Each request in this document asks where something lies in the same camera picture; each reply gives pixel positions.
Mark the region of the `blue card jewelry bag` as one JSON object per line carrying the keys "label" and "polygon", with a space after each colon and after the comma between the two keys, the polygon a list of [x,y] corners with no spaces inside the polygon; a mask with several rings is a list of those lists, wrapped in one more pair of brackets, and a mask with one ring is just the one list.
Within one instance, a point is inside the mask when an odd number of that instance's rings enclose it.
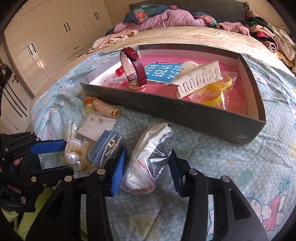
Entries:
{"label": "blue card jewelry bag", "polygon": [[105,130],[94,147],[88,153],[87,160],[96,168],[103,168],[106,163],[117,158],[124,148],[124,138],[116,131]]}

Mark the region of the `bag with yellow hoop earrings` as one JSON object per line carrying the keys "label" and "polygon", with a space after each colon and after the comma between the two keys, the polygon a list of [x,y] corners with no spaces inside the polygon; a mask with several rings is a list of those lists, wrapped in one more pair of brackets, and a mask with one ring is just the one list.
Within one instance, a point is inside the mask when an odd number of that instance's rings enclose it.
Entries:
{"label": "bag with yellow hoop earrings", "polygon": [[219,109],[227,109],[230,92],[237,80],[236,72],[222,71],[222,80],[209,84],[188,96],[189,100]]}

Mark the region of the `white dotted hair claw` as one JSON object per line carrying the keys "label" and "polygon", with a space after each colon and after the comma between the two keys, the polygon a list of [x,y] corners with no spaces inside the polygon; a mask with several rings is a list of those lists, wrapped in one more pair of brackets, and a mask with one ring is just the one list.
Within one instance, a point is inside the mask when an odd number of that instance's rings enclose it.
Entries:
{"label": "white dotted hair claw", "polygon": [[176,96],[182,99],[209,84],[222,80],[219,62],[197,64],[187,61],[181,65],[180,74],[170,84],[177,86]]}

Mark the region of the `red cherry earrings bag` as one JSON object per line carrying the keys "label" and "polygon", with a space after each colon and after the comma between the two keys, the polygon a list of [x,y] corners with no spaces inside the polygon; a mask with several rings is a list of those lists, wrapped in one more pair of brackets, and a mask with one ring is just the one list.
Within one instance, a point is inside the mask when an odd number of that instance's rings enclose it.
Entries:
{"label": "red cherry earrings bag", "polygon": [[121,84],[125,81],[125,71],[122,66],[116,69],[116,71],[110,76],[109,83]]}

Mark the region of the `burgundy strap wristwatch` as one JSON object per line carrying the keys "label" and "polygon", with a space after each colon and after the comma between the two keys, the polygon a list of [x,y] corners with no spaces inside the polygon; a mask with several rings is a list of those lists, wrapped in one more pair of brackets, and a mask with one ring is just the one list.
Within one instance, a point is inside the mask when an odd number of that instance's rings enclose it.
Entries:
{"label": "burgundy strap wristwatch", "polygon": [[128,80],[128,88],[139,90],[147,84],[147,75],[140,57],[133,48],[124,47],[121,49],[120,62]]}

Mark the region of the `white earring card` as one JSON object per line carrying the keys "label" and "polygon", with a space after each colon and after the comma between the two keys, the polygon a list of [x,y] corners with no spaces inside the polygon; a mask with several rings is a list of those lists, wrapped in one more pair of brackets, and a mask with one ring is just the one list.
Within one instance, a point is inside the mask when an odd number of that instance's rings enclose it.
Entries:
{"label": "white earring card", "polygon": [[98,141],[103,132],[111,130],[116,122],[114,118],[92,114],[86,118],[78,133],[93,141]]}

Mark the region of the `shallow cardboard tray box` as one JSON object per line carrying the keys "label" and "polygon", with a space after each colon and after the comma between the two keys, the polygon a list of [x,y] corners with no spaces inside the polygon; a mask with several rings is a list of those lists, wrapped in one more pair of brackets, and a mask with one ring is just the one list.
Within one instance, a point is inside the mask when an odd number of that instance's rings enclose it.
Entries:
{"label": "shallow cardboard tray box", "polygon": [[222,110],[187,99],[178,99],[169,94],[172,87],[157,82],[150,83],[143,90],[130,90],[126,85],[121,88],[103,87],[94,83],[102,81],[119,63],[119,54],[88,74],[80,82],[87,96],[98,97],[108,104],[124,106],[141,113],[152,115],[193,130],[224,139],[243,146],[252,142],[266,124],[264,104],[246,60],[242,54],[229,50],[190,44],[147,44],[134,46],[142,63],[173,63],[184,60],[201,60],[208,63],[219,62],[222,69],[236,70],[238,87],[245,99],[241,107]]}

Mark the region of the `Hello Kitty blue blanket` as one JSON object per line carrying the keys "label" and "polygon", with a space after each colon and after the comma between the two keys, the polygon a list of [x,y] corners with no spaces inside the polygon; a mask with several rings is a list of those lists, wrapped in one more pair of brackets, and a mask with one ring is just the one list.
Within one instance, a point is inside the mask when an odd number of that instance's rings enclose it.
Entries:
{"label": "Hello Kitty blue blanket", "polygon": [[[41,140],[57,140],[69,135],[66,129],[78,128],[89,116],[84,112],[86,99],[80,81],[102,67],[119,51],[96,53],[75,66],[47,90],[31,107],[34,131]],[[272,240],[283,231],[295,209],[295,77],[243,54],[255,77],[263,99],[267,123],[259,135],[243,147],[193,129],[168,123],[124,107],[115,127],[125,141],[130,155],[143,134],[160,125],[170,126],[172,133],[157,142],[144,164],[158,175],[152,190],[140,194],[120,190],[107,198],[108,215],[114,240],[180,240],[188,198],[178,197],[168,167],[168,154],[175,150],[179,158],[206,176],[228,175],[254,209]]]}

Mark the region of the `pink book in tray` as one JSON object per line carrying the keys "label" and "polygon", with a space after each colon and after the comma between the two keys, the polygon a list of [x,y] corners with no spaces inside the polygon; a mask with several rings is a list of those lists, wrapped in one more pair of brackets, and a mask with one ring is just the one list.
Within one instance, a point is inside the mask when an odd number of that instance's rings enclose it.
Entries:
{"label": "pink book in tray", "polygon": [[[194,61],[197,64],[209,63],[209,60],[194,59],[185,57],[174,57],[174,56],[156,56],[148,55],[142,56],[142,63],[144,65],[145,73],[147,75],[147,84],[144,88],[139,91],[145,93],[152,93],[160,96],[177,98],[177,86],[170,84],[170,82],[180,74],[181,65],[187,61]],[[240,74],[236,66],[232,66],[222,61],[218,61],[220,70],[236,72],[237,80],[235,85],[230,92],[230,98],[227,106],[227,111],[231,111],[239,114],[247,114],[247,104],[244,90],[242,87]],[[121,62],[118,61],[113,67],[109,68],[105,73],[99,75],[93,82],[99,86],[111,87],[128,90],[128,80],[125,76],[125,81],[121,84],[109,83],[110,76],[119,68]],[[188,96],[183,97],[182,100],[190,101]]]}

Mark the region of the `cream built-in wardrobe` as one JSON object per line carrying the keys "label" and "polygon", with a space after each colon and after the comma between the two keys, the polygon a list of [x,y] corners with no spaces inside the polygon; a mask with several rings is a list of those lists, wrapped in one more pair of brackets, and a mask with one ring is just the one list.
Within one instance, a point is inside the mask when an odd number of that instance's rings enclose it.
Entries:
{"label": "cream built-in wardrobe", "polygon": [[111,27],[104,1],[27,1],[4,37],[25,85],[36,95]]}

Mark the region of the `peach clothing on bed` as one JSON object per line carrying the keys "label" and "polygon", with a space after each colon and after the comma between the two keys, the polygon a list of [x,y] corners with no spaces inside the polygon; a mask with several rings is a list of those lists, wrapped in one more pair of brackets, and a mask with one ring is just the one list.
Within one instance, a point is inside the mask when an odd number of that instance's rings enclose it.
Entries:
{"label": "peach clothing on bed", "polygon": [[138,30],[127,30],[127,31],[121,31],[117,34],[110,34],[105,37],[99,38],[94,42],[92,47],[87,50],[86,54],[91,54],[97,50],[107,48],[114,44],[128,40],[129,38],[136,36],[138,32],[139,32]]}

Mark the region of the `beige bed cover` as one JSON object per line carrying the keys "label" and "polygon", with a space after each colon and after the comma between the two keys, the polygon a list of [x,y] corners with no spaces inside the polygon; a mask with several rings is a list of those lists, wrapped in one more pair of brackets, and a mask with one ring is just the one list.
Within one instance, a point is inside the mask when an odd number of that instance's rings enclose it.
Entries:
{"label": "beige bed cover", "polygon": [[236,53],[248,54],[269,66],[278,68],[288,74],[291,73],[287,66],[278,59],[276,54],[271,53],[264,44],[255,40],[253,37],[209,27],[166,27],[139,32],[128,40],[78,57],[76,60],[62,67],[52,79],[43,85],[33,98],[30,109],[33,108],[34,103],[49,87],[93,54],[108,53],[120,50],[126,46],[134,47],[145,44],[193,44],[210,46]]}

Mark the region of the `pink purple quilt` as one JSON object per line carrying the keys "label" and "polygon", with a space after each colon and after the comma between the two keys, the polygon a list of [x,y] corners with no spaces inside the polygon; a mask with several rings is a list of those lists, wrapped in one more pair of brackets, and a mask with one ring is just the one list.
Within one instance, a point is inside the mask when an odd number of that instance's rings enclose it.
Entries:
{"label": "pink purple quilt", "polygon": [[186,10],[177,9],[177,10],[167,10],[160,15],[156,15],[143,22],[142,24],[134,23],[124,23],[121,22],[117,24],[113,33],[117,34],[121,31],[127,30],[138,30],[139,32],[157,29],[157,28],[166,28],[166,27],[206,27],[204,20],[196,19],[193,15]]}

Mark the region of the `floral dark blue pillow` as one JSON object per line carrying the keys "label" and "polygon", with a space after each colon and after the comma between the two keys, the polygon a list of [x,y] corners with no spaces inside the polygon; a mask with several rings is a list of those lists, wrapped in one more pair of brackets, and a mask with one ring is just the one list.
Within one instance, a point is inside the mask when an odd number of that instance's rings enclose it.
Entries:
{"label": "floral dark blue pillow", "polygon": [[142,24],[153,16],[160,15],[167,10],[177,10],[174,5],[163,4],[139,4],[130,10],[123,20],[124,23]]}

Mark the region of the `pile of clothes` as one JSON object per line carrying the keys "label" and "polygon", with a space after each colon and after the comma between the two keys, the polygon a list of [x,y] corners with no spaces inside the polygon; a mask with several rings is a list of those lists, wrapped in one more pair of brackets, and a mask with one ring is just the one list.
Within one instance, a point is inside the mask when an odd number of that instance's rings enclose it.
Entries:
{"label": "pile of clothes", "polygon": [[271,26],[264,18],[252,10],[247,10],[249,22],[245,25],[250,36],[261,42],[295,74],[295,42],[283,30]]}

